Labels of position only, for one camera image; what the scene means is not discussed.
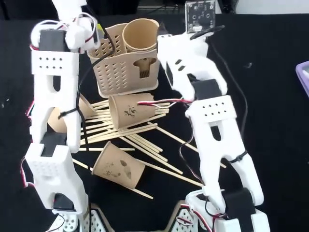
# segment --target brown paper cup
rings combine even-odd
[[[129,127],[144,119],[155,116],[155,107],[137,105],[139,101],[153,101],[150,93],[111,96],[110,112],[115,129]]]
[[[134,189],[144,169],[144,164],[108,141],[93,167],[92,174]]]
[[[129,52],[146,52],[156,48],[159,24],[155,20],[139,18],[129,22],[123,32],[123,40]]]
[[[96,110],[91,106],[91,104],[87,101],[87,99],[81,94],[79,98],[79,108],[81,109],[85,119],[96,113]],[[58,108],[54,108],[52,113],[49,116],[48,124],[55,132],[58,133],[66,133],[67,126],[64,122],[64,119],[58,119],[60,114],[60,110]]]

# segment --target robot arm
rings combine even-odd
[[[204,215],[209,225],[212,225],[213,218],[206,213],[207,201],[212,214],[231,216],[229,220],[217,220],[217,232],[269,231],[267,216],[254,207],[263,203],[264,196],[239,132],[231,97],[226,96],[226,81],[214,62],[206,58],[207,35],[194,40],[190,40],[191,36],[191,33],[172,36],[162,29],[158,34],[158,58],[171,88],[180,92],[185,100],[193,101],[185,115],[192,123],[205,186],[201,191],[190,193],[186,200],[192,209]],[[219,141],[213,137],[213,126],[219,129]],[[218,179],[222,158],[231,162],[241,178],[244,188],[237,193],[230,194],[220,189]],[[201,202],[197,198],[200,194],[206,196],[207,201]],[[234,207],[231,202],[239,203]],[[243,213],[248,215],[245,219],[238,217],[244,205],[246,211]]]
[[[26,160],[45,208],[82,223],[88,196],[71,157],[71,153],[79,151],[81,118],[76,110],[63,116],[67,133],[46,132],[47,120],[54,107],[61,112],[75,109],[79,54],[98,48],[102,33],[97,20],[82,12],[86,0],[53,0],[53,3],[61,21],[45,20],[31,32],[35,105],[30,127],[33,143]],[[53,87],[53,76],[60,76],[59,91]]]

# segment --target black table surface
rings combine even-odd
[[[128,22],[138,15],[102,18],[104,26]],[[164,22],[173,34],[184,31],[182,16],[148,16]],[[226,28],[212,39],[230,66],[249,103],[245,131],[245,146],[253,158],[265,195],[258,208],[267,213],[272,231],[305,228],[309,209],[309,99],[295,73],[298,63],[309,60],[309,15],[219,15],[217,24]],[[45,231],[55,216],[44,209],[35,189],[22,189],[20,159],[30,143],[30,122],[25,111],[33,100],[29,35],[36,21],[0,21],[0,197],[1,228],[3,231]],[[222,62],[212,50],[213,59],[226,79],[241,121],[244,103],[231,82]],[[80,59],[80,73],[90,65],[86,55]],[[155,99],[173,97],[164,73],[160,70]],[[100,101],[91,73],[82,87],[90,102]],[[158,121],[159,126],[187,140],[190,126],[184,108],[175,105]],[[143,136],[164,149],[169,162],[193,178],[178,156],[179,143],[159,131]],[[114,143],[130,147],[118,140]],[[95,144],[102,147],[104,143]],[[184,149],[195,170],[199,169],[197,153]],[[77,160],[93,165],[99,152],[79,152]],[[151,162],[139,151],[130,153]],[[89,189],[90,176],[86,169],[75,166]],[[25,164],[29,180],[32,174]],[[98,204],[116,231],[161,230],[167,225],[174,205],[198,187],[180,181],[157,170],[146,168],[137,189],[154,197],[141,197],[122,186],[93,177],[91,201]],[[229,166],[221,169],[221,187],[236,189],[240,181]]]

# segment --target beige plastic basket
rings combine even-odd
[[[158,86],[159,61],[156,49],[143,53],[127,53],[122,37],[125,26],[126,24],[118,24],[106,29],[116,51],[114,55],[105,58],[94,67],[98,91],[103,98],[149,91]],[[109,40],[101,39],[101,47],[88,52],[91,63],[111,50]]]

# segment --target cable tie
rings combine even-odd
[[[245,155],[247,155],[247,154],[248,154],[248,152],[247,152],[247,151],[244,151],[241,155],[237,156],[235,159],[233,159],[233,160],[231,160],[231,161],[229,161],[229,162],[230,162],[230,163],[240,162],[240,161],[242,161],[243,157],[244,157]]]
[[[58,116],[58,119],[61,119],[62,117],[66,116],[66,115],[68,115],[68,114],[70,114],[70,113],[73,113],[73,112],[75,112],[75,111],[78,111],[78,110],[79,110],[79,106],[77,106],[76,108],[71,109],[71,110],[69,110],[69,111],[61,112],[61,113],[59,114],[59,116]]]

